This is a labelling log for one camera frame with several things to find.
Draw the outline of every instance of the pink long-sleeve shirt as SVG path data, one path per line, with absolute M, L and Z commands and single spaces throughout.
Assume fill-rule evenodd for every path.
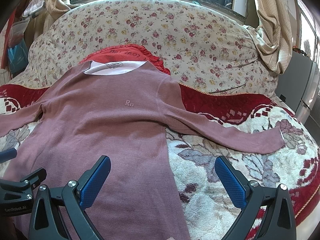
M 19 181 L 43 167 L 44 183 L 61 187 L 101 155 L 109 156 L 111 172 L 86 210 L 105 239 L 190 239 L 169 166 L 166 127 L 248 153 L 284 146 L 278 127 L 248 134 L 186 111 L 179 84 L 150 62 L 111 75 L 88 74 L 91 64 L 68 70 L 33 105 L 0 115 L 0 136 L 43 114 L 11 160 L 4 175 L 9 180 Z M 29 215 L 15 222 L 27 236 Z

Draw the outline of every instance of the beige curtain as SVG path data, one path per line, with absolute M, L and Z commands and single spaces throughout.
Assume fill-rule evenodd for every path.
M 244 26 L 264 63 L 283 74 L 292 56 L 292 32 L 284 0 L 255 0 L 260 20 L 258 28 Z
M 25 32 L 28 47 L 42 33 L 49 30 L 51 25 L 66 12 L 79 5 L 71 5 L 70 0 L 45 0 L 47 11 L 32 19 Z
M 10 71 L 9 71 L 9 66 L 5 66 L 4 69 L 1 69 L 1 64 L 2 64 L 2 57 L 5 56 L 7 57 L 7 54 L 4 53 L 4 50 L 7 50 L 7 48 L 5 47 L 5 33 L 7 31 L 7 27 L 8 27 L 8 21 L 5 24 L 5 26 L 3 27 L 1 33 L 0 33 L 0 86 L 8 83 L 10 81 L 11 75 L 10 75 Z

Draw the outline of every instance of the shirt sleeve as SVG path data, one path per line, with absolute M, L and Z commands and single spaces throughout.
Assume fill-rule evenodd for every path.
M 171 77 L 164 79 L 158 89 L 157 106 L 163 123 L 176 132 L 202 135 L 225 147 L 247 153 L 272 153 L 285 145 L 278 127 L 258 132 L 246 133 L 235 127 L 224 127 L 209 121 L 202 114 L 185 109 L 179 83 Z
M 68 82 L 68 80 L 78 70 L 73 68 L 69 69 L 59 80 L 49 87 L 47 91 L 31 106 L 23 107 L 14 114 L 1 114 L 0 137 L 5 136 L 11 130 L 21 128 L 28 123 L 34 122 L 40 114 L 45 114 L 45 104 L 56 96 L 61 85 Z

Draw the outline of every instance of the plastic bag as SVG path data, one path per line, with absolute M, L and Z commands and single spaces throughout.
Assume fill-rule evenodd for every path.
M 24 10 L 22 18 L 37 17 L 45 8 L 45 0 L 31 0 L 28 7 Z
M 14 46 L 14 48 L 8 49 L 8 59 L 11 74 L 20 73 L 27 67 L 29 63 L 28 48 L 24 39 L 22 39 L 18 45 Z
M 24 32 L 28 26 L 29 21 L 30 19 L 28 18 L 24 21 L 12 24 L 8 39 L 9 48 L 14 48 L 14 46 L 18 45 L 22 41 Z

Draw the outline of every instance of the floral bedsheet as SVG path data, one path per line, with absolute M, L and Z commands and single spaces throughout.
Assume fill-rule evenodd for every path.
M 45 90 L 31 90 L 19 85 L 0 87 L 0 114 L 15 113 L 36 101 Z M 215 173 L 214 162 L 220 155 L 225 156 L 248 180 L 255 179 L 266 187 L 286 184 L 297 225 L 310 215 L 320 200 L 320 151 L 296 118 L 262 95 L 199 95 L 188 87 L 182 87 L 181 91 L 188 111 L 205 114 L 212 122 L 225 127 L 235 126 L 250 133 L 278 126 L 286 143 L 285 147 L 272 154 L 248 154 L 200 136 L 183 135 L 167 129 L 169 162 L 192 240 L 222 239 L 240 212 L 233 206 Z M 248 102 L 245 106 L 241 103 L 244 99 Z M 210 107 L 208 102 L 220 107 Z M 19 148 L 36 125 L 37 122 L 33 122 L 0 137 L 0 151 Z M 0 176 L 8 164 L 0 164 Z M 261 209 L 248 239 L 253 238 L 262 216 Z M 308 235 L 298 240 L 307 239 Z
M 10 83 L 50 86 L 87 55 L 129 43 L 145 46 L 174 79 L 203 92 L 271 97 L 277 86 L 241 25 L 179 0 L 99 0 L 75 8 L 38 37 L 29 66 Z

